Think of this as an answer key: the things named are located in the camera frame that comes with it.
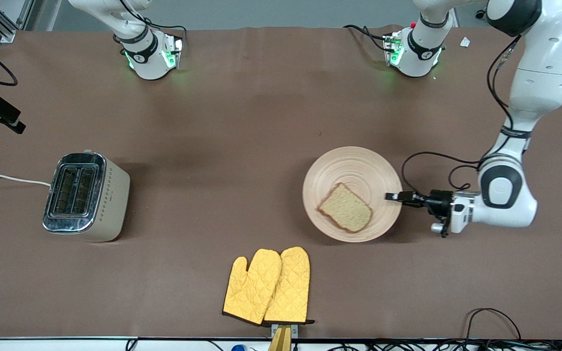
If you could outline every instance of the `brown tabletop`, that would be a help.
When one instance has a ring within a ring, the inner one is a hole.
[[[22,135],[0,125],[0,174],[49,182],[63,155],[92,149],[131,176],[122,235],[107,244],[47,233],[47,188],[0,179],[0,336],[268,335],[221,315],[231,264],[300,245],[316,320],[303,337],[461,337],[470,310],[495,307],[524,338],[562,338],[562,108],[524,158],[539,200],[529,228],[475,224],[443,239],[426,211],[405,208],[388,234],[346,244],[317,231],[301,200],[308,167],[336,147],[396,169],[424,150],[479,158],[504,119],[486,70],[510,38],[454,29],[439,65],[406,78],[346,29],[199,31],[181,71],[145,81],[111,36],[18,33],[0,48],[20,82],[0,95],[27,124]],[[504,98],[518,58],[498,77]],[[448,189],[453,166],[427,156],[409,176]],[[491,315],[472,335],[513,337]]]

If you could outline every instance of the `yellow oven mitt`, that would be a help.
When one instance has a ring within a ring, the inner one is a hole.
[[[260,325],[279,281],[281,257],[276,251],[259,249],[248,269],[247,264],[246,257],[234,261],[222,314]]]
[[[309,257],[302,247],[281,253],[281,276],[264,320],[267,324],[305,324],[309,295]]]

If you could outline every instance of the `plate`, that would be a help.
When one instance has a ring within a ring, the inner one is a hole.
[[[358,233],[348,233],[320,213],[318,207],[337,183],[344,183],[372,209],[372,218]],[[324,234],[345,242],[365,242],[380,237],[396,222],[399,202],[385,193],[402,191],[400,178],[381,155],[363,147],[340,147],[322,155],[310,167],[303,183],[303,205],[312,223]]]

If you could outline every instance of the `toast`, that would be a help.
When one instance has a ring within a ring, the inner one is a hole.
[[[358,233],[372,218],[370,206],[344,183],[335,184],[331,193],[318,207],[318,211],[349,233]]]

